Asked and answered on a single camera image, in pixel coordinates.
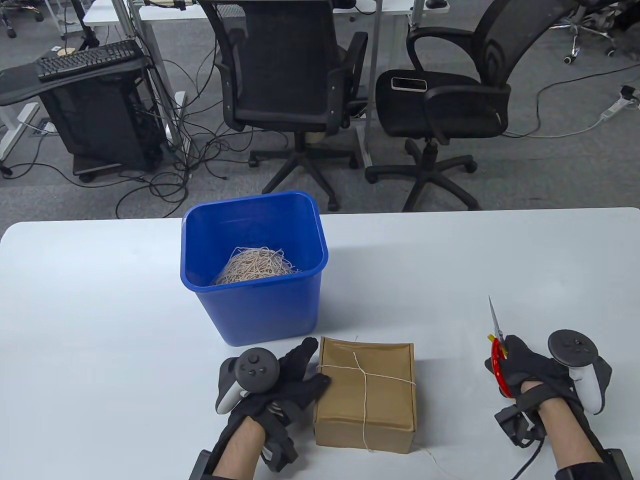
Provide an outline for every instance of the gray carpet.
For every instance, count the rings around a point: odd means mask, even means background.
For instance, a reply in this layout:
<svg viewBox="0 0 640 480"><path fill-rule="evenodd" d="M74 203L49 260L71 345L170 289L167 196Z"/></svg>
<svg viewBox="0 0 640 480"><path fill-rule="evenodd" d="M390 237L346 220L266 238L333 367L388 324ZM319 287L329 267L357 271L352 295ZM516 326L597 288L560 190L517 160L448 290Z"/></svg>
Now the gray carpet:
<svg viewBox="0 0 640 480"><path fill-rule="evenodd" d="M428 24L472 29L489 3L488 0L452 0L451 13L432 17ZM346 45L350 34L366 28L370 21L367 18L354 23L342 20L337 26L340 42ZM3 52L0 68L31 61L60 42L49 18L37 24L23 15L22 18L14 18L14 24L18 39L10 40L0 35L0 51ZM106 29L99 29L101 39L106 34ZM156 35L164 57L178 62L192 76L211 48L213 39L206 21L158 24ZM112 28L109 39L116 37ZM603 55L608 46L606 42L587 36L576 63L564 65L562 58L570 49L570 42L570 35L565 31L548 32L520 61L509 80L513 88L509 105L510 130L525 132L535 126L535 95L540 88L555 81L633 65L624 57L607 58ZM434 70L475 75L468 58L455 46L441 40L423 40L419 44L419 54L422 61ZM209 66L207 62L198 76L200 85L206 80ZM167 69L172 85L177 90L187 90L193 98L195 88L190 80L173 65L168 65ZM540 134L578 131L593 124L600 113L618 98L620 86L624 83L640 88L640 68L559 86L546 92L541 102L543 128ZM206 108L219 99L220 80L214 77L191 110ZM43 115L45 112L41 110L37 118ZM192 115L189 121L215 129L221 122L220 108ZM477 172L469 175L461 169L451 172L450 176L475 195L485 209L640 207L640 169L637 166L637 149L633 144L639 127L640 113L636 110L623 111L597 129L574 137L557 140L453 140L450 146L442 147L440 151L441 158L460 154L475 156L479 163ZM196 127L189 130L192 133L203 131ZM231 138L235 148L242 148L247 144L249 135ZM209 135L198 135L196 139L202 145ZM32 161L37 142L37 138L23 135L6 164L11 166ZM355 132L343 131L325 143L355 148ZM371 141L374 164L410 163L403 143L403 139L389 138L379 126L375 127ZM256 133L251 144L251 148L283 146L282 136L272 132ZM58 137L45 138L42 150L38 161L54 165L71 177L71 158ZM230 160L246 160L247 156L248 152L220 155ZM172 216L181 216L200 202L257 194L281 164L280 161L269 161L259 168L249 169L245 164L211 162L211 170L217 175L227 176L228 180L216 179L204 168L199 168L188 184L188 199ZM16 174L23 168L16 167ZM399 211L412 186L410 181L401 179L381 180L376 185L369 185L364 180L363 171L350 170L346 162L326 164L321 169L337 192L341 212ZM116 181L118 177L115 176L103 177L89 186ZM0 234L18 221L114 218L118 200L138 186L127 183L105 188L79 188L52 169L36 166L20 179L0 179ZM324 193L302 171L294 172L279 188L283 189L308 191L316 197L321 210L326 211ZM463 205L447 192L431 186L421 196L418 208L423 211L461 210ZM160 217L171 209L172 206L148 191L139 191L122 203L120 214L126 218Z"/></svg>

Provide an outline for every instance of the blue plastic bin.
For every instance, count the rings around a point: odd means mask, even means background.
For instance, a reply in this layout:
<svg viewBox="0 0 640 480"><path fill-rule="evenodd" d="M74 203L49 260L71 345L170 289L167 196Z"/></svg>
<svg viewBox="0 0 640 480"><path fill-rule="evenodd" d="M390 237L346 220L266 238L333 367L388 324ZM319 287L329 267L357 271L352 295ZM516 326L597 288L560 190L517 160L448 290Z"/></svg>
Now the blue plastic bin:
<svg viewBox="0 0 640 480"><path fill-rule="evenodd" d="M236 247L282 249L301 270L211 285ZM303 192L197 205L182 220L182 283L195 292L229 345L308 335L317 324L322 270L329 259L316 201Z"/></svg>

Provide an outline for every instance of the cardboard box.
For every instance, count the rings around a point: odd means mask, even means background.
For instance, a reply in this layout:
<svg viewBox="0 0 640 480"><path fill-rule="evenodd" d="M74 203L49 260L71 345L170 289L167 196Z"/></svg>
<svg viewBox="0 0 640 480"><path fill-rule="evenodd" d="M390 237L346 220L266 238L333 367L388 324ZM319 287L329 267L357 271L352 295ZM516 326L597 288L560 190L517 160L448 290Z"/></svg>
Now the cardboard box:
<svg viewBox="0 0 640 480"><path fill-rule="evenodd" d="M369 374L415 382L413 344L343 342L323 337L320 364L357 368ZM362 439L365 413L364 374L359 370L322 367L331 377L329 389L316 404L316 444L325 447L366 448ZM409 453L416 421L415 385L367 376L364 438L371 450Z"/></svg>

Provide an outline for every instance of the sleeve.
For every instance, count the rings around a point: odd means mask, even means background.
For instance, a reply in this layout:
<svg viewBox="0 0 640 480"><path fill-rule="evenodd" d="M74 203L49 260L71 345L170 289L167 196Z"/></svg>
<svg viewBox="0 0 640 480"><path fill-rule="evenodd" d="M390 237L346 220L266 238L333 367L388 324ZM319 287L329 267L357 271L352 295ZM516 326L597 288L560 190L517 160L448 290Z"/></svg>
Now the sleeve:
<svg viewBox="0 0 640 480"><path fill-rule="evenodd" d="M606 463L578 463L558 470L556 480L616 480L616 474Z"/></svg>

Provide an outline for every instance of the power strip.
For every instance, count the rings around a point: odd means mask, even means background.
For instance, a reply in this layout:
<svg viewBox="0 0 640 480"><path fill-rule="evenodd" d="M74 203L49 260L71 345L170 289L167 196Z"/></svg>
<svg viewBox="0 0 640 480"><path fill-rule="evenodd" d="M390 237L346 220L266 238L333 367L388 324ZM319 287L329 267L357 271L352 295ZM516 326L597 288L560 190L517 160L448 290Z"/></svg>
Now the power strip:
<svg viewBox="0 0 640 480"><path fill-rule="evenodd" d="M600 114L601 121L606 122L616 113L618 113L621 110L624 110L627 105L632 103L634 103L633 100L628 100L626 98L623 98L622 95L620 95L620 98L616 103L614 103L611 107L607 108L604 112Z"/></svg>
<svg viewBox="0 0 640 480"><path fill-rule="evenodd" d="M639 94L640 90L636 90L629 85L623 86L620 91L620 98L600 114L600 121L606 122L612 116L625 109L629 104L639 104Z"/></svg>

